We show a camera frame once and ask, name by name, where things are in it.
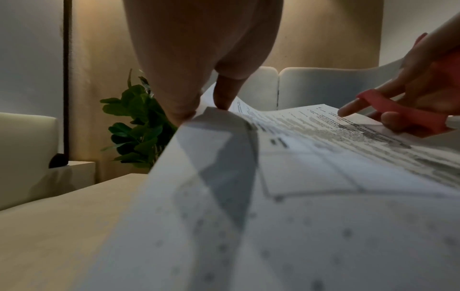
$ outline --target scissors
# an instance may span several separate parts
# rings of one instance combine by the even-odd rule
[[[431,68],[436,74],[442,74],[454,87],[460,88],[460,49],[450,52]],[[391,99],[385,98],[375,89],[360,93],[357,98],[366,100],[375,110],[380,113],[397,112],[408,121],[432,130],[434,133],[442,133],[451,129],[460,129],[460,116],[445,115],[428,112],[403,106]]]

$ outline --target white wall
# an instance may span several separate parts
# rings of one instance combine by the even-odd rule
[[[62,19],[63,0],[0,0],[0,112],[58,118],[60,152]]]
[[[460,12],[460,0],[385,0],[380,65],[400,59],[416,38]]]

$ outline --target white paper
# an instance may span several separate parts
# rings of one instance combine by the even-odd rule
[[[324,105],[231,109],[179,128],[75,290],[460,290],[459,192],[355,147],[399,140],[349,145],[367,129]],[[302,113],[317,129],[293,125]],[[456,161],[416,141],[405,150]]]

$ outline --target green plant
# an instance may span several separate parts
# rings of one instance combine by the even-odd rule
[[[142,85],[132,85],[131,73],[128,76],[128,89],[120,99],[108,98],[100,102],[105,104],[103,111],[115,116],[130,116],[130,127],[117,122],[109,127],[111,140],[120,154],[114,161],[131,163],[137,168],[151,168],[159,158],[177,128],[169,122],[161,106],[155,99],[147,79],[139,77]]]

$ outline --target dark trim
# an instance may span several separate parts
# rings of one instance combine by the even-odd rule
[[[64,155],[69,158],[69,76],[70,76],[70,32],[72,29],[72,0],[64,1]]]

